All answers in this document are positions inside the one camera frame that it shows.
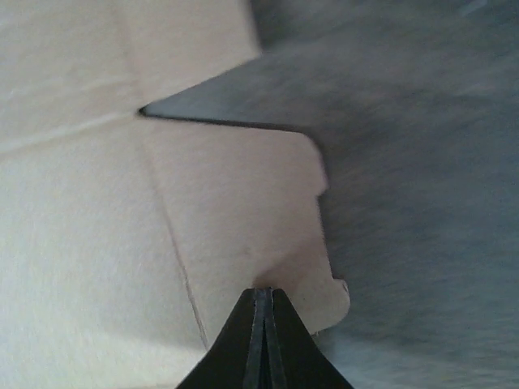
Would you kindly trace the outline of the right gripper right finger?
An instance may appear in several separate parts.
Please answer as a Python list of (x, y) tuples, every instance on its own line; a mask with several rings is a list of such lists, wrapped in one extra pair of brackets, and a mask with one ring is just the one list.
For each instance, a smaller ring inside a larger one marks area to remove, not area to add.
[(351, 388), (322, 354), (282, 289), (265, 290), (264, 340), (271, 388)]

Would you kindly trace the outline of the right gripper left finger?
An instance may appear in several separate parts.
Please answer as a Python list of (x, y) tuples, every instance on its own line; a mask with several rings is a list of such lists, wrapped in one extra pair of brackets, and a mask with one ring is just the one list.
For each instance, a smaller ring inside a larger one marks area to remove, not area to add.
[(259, 388), (262, 378), (266, 292), (245, 290), (205, 357), (179, 389)]

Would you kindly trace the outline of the cardboard box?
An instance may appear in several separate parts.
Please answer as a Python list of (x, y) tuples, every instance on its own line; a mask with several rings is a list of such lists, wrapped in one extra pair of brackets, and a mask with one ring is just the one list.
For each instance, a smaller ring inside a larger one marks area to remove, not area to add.
[(175, 387), (252, 286), (346, 316), (312, 141), (135, 115), (258, 53), (243, 1), (2, 2), (2, 387)]

